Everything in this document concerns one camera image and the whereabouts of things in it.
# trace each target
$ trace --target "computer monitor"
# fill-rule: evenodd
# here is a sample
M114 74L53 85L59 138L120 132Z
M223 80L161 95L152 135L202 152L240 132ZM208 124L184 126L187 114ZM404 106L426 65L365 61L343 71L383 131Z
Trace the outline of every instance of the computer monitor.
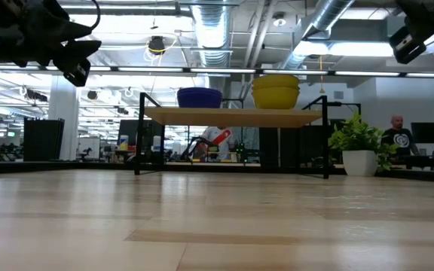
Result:
M434 143L434 123L412 123L415 143Z

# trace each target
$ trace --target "man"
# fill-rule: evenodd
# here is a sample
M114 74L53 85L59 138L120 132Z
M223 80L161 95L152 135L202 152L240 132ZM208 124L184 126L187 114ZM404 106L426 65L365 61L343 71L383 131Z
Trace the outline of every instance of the man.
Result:
M420 155L420 152L413 141L413 135L410 130L403 128L403 117L394 115L391 118L391 129L384 132L381 143L389 145L396 144L399 148L396 150L396 156L402 157L410 155L410 150L414 155Z
M228 160L231 155L230 149L234 147L234 135L226 127L207 127L202 137L219 146L218 160Z

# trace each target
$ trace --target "column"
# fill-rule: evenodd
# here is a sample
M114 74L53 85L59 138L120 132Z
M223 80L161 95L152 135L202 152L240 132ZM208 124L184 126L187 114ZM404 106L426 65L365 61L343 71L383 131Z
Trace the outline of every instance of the column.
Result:
M48 119L64 119L63 140L60 150L61 160L74 160L78 146L78 113L80 90L63 76L53 76L51 80L50 110Z

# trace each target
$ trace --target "bald man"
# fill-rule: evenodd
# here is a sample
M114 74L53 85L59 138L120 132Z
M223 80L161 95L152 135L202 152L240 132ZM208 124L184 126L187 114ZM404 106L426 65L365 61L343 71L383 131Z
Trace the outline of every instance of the bald man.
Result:
M410 130L403 128L403 116L394 115L391 117L391 125L393 127L384 132L381 143L398 145L399 148L396 150L398 157L410 155L410 151L413 151L414 155L420 155Z

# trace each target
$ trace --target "white pot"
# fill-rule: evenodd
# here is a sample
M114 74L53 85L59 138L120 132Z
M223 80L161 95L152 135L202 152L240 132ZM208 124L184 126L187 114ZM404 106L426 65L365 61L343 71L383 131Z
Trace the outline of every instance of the white pot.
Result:
M346 173L351 176L374 176L377 155L373 151L343 151Z

